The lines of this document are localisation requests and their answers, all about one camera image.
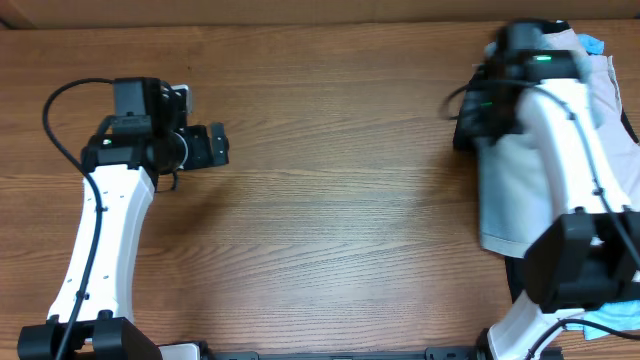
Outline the light blue denim shorts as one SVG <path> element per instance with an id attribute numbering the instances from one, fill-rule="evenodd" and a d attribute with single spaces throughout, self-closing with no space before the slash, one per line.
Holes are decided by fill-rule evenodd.
<path id="1" fill-rule="evenodd" d="M 552 201 L 537 143 L 507 134 L 474 141 L 478 160 L 479 238 L 482 247 L 522 258 L 552 222 Z"/>

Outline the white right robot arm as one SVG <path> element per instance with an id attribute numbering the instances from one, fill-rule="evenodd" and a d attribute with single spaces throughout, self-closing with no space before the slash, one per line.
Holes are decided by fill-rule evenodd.
<path id="1" fill-rule="evenodd" d="M 530 136 L 550 192 L 550 211 L 536 210 L 523 199 L 508 201 L 502 173 L 489 174 L 497 191 L 482 197 L 485 212 L 512 226 L 541 228 L 526 238 L 522 291 L 469 357 L 541 358 L 586 312 L 638 298 L 639 214 L 606 160 L 571 53 L 495 54 L 461 93 L 455 140 L 487 155 L 515 135 Z"/>

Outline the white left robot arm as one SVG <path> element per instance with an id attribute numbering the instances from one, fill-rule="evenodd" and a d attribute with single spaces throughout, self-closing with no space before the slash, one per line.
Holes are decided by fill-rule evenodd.
<path id="1" fill-rule="evenodd" d="M 168 129 L 105 118 L 83 149 L 84 199 L 65 281 L 43 325 L 22 328 L 21 359 L 209 359 L 204 341 L 157 345 L 134 324 L 133 274 L 161 174 L 228 164 L 224 126 Z"/>

